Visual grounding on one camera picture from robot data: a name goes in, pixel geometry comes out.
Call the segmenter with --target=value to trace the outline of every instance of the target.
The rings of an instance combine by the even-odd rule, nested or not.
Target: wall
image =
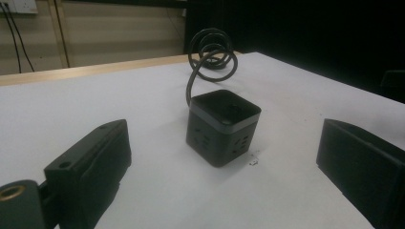
[[[14,14],[36,71],[182,54],[182,10],[37,0],[38,14]],[[20,49],[23,73],[31,69]],[[18,73],[0,15],[0,75]]]

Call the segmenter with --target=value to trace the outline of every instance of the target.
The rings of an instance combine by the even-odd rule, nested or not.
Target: table
[[[42,182],[57,156],[95,127],[125,118],[133,164],[97,228],[372,228],[317,168],[323,120],[349,122],[405,149],[405,106],[256,52],[238,58],[232,78],[197,79],[192,93],[228,89],[262,108],[249,151],[223,168],[185,143],[185,56],[142,68],[6,76],[0,185]]]

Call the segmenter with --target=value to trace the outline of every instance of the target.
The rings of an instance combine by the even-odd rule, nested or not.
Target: power outlet
[[[3,3],[3,8],[5,7],[4,4],[9,4],[10,12],[38,13],[35,0],[0,0],[0,3]]]

